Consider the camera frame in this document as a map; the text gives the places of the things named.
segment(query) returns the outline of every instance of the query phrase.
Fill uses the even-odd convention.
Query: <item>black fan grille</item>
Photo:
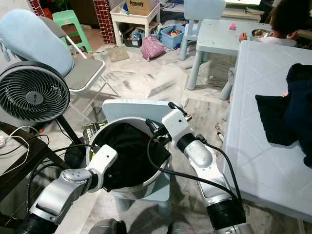
[[[28,93],[42,96],[39,104]],[[27,121],[48,121],[63,114],[70,100],[66,83],[52,69],[38,66],[9,68],[0,76],[0,105],[10,115]]]

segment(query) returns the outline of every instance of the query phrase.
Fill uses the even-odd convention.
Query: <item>pink object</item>
[[[236,24],[232,23],[230,26],[230,30],[236,30]]]
[[[164,46],[156,37],[147,37],[144,39],[141,49],[143,58],[150,61],[165,53]]]

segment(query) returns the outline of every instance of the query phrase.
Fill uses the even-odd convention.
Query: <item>gray chair seat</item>
[[[92,77],[105,68],[104,61],[92,58],[75,58],[74,64],[73,69],[65,76],[71,91],[82,91],[89,82],[95,82],[96,79]]]

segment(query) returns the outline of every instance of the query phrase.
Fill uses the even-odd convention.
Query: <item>black cloth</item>
[[[107,191],[142,184],[157,171],[147,158],[150,137],[128,123],[111,124],[101,131],[94,144],[109,145],[118,153],[117,160],[104,174],[103,187]],[[160,166],[170,153],[159,143],[151,143],[152,161]]]
[[[312,163],[312,65],[294,64],[286,80],[286,97],[255,96],[266,137],[281,145],[299,140]]]

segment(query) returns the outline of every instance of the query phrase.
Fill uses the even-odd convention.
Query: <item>blue plastic basket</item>
[[[181,30],[182,33],[180,33],[179,35],[176,35],[176,36],[167,35],[167,33],[172,31],[173,29],[174,30]],[[185,31],[185,27],[183,27],[182,25],[179,25],[179,24],[165,28],[165,29],[160,31],[161,32],[161,42],[163,43],[164,46],[166,46],[170,49],[173,49],[178,44],[181,44],[183,36],[184,36],[184,31]]]

